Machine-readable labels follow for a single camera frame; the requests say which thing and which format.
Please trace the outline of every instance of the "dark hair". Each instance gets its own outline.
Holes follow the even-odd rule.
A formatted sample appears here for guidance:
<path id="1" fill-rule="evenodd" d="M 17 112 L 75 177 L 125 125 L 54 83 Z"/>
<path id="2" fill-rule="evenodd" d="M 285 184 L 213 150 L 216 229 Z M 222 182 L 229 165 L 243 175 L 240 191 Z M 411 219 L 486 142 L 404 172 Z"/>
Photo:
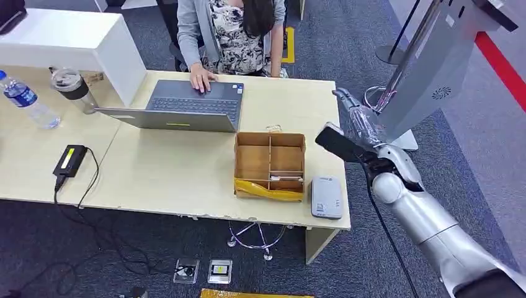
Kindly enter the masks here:
<path id="1" fill-rule="evenodd" d="M 269 33 L 275 23 L 274 0 L 243 0 L 243 29 L 255 38 Z"/>

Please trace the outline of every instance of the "yellow tape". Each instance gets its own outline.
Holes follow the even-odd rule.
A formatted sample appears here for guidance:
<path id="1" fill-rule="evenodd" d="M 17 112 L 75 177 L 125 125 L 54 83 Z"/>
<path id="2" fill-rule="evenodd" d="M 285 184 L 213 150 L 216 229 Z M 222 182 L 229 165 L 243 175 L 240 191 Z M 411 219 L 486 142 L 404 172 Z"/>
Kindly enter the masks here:
<path id="1" fill-rule="evenodd" d="M 296 61 L 294 57 L 294 28 L 287 27 L 285 31 L 287 31 L 287 57 L 281 59 L 281 62 L 294 63 Z"/>
<path id="2" fill-rule="evenodd" d="M 185 123 L 170 123 L 168 122 L 166 125 L 175 125 L 175 126 L 190 126 L 190 124 Z"/>
<path id="3" fill-rule="evenodd" d="M 270 191 L 263 186 L 250 181 L 234 178 L 236 191 L 246 192 L 259 197 L 268 197 L 287 202 L 297 202 L 303 199 L 303 194 L 295 191 Z"/>
<path id="4" fill-rule="evenodd" d="M 202 289 L 201 298 L 314 298 L 314 296 L 247 294 L 247 293 L 235 293 L 235 292 Z"/>

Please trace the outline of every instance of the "floral blouse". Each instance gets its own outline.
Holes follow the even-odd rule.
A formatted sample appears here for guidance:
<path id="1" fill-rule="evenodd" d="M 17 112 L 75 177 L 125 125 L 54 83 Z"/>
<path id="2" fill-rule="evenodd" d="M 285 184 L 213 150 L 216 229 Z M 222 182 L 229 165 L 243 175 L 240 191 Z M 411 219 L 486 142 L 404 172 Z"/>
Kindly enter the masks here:
<path id="1" fill-rule="evenodd" d="M 216 63 L 203 57 L 203 66 L 213 73 L 229 75 L 262 70 L 270 57 L 264 57 L 263 38 L 250 38 L 243 29 L 243 8 L 230 6 L 228 0 L 210 0 L 210 9 L 222 56 Z"/>

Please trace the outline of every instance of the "gray cardigan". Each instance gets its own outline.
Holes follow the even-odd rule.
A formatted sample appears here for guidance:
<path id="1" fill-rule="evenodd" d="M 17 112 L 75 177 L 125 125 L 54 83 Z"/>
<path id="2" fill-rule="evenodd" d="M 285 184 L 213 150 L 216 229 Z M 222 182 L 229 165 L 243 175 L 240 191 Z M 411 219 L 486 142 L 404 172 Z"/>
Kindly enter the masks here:
<path id="1" fill-rule="evenodd" d="M 276 24 L 283 24 L 285 19 L 284 0 L 274 1 L 274 16 Z M 201 62 L 197 38 L 202 36 L 205 50 L 210 61 L 218 61 L 221 57 L 219 41 L 213 33 L 212 17 L 210 15 L 210 0 L 179 0 L 177 19 L 179 33 L 177 42 L 181 48 L 186 65 L 190 68 L 194 63 Z M 266 55 L 270 53 L 270 32 L 265 35 L 263 48 Z"/>

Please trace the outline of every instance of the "woman's hand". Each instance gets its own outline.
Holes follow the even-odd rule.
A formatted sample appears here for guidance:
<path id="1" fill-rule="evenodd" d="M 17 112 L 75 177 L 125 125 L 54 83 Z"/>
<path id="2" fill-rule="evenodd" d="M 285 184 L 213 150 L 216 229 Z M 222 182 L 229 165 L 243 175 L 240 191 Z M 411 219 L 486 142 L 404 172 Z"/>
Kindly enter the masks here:
<path id="1" fill-rule="evenodd" d="M 204 93 L 206 88 L 210 92 L 210 80 L 216 81 L 217 75 L 206 70 L 201 63 L 190 66 L 190 83 L 194 89 Z"/>

